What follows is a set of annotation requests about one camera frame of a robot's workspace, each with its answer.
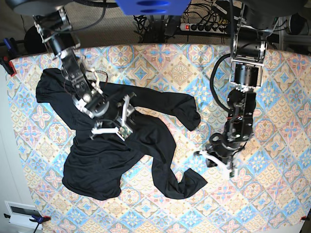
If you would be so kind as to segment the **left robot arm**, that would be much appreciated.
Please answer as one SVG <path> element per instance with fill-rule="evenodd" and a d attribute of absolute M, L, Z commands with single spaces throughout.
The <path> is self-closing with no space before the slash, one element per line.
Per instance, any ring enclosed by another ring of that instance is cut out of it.
<path fill-rule="evenodd" d="M 223 133 L 214 133 L 201 154 L 208 167 L 234 168 L 234 156 L 245 148 L 253 136 L 253 112 L 256 108 L 255 88 L 261 86 L 263 60 L 267 51 L 267 37 L 275 28 L 277 18 L 265 12 L 263 4 L 254 0 L 242 1 L 241 15 L 236 26 L 231 26 L 230 53 L 215 64 L 210 77 L 210 90 L 216 103 L 227 113 Z M 231 59 L 229 82 L 234 89 L 224 106 L 215 91 L 214 78 L 220 63 Z"/>

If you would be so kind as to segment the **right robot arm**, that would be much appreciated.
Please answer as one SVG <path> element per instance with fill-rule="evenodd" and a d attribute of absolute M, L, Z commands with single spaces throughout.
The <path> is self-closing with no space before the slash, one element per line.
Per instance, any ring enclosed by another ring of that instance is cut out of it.
<path fill-rule="evenodd" d="M 73 29 L 64 7 L 45 16 L 34 16 L 35 27 L 45 45 L 49 45 L 56 58 L 61 60 L 65 79 L 71 82 L 74 93 L 72 99 L 75 107 L 91 119 L 96 119 L 95 130 L 102 125 L 100 120 L 109 110 L 116 110 L 115 128 L 128 130 L 127 118 L 134 112 L 130 104 L 131 95 L 113 105 L 112 101 L 100 87 L 98 73 L 86 68 L 74 49 L 80 46 L 73 38 Z"/>

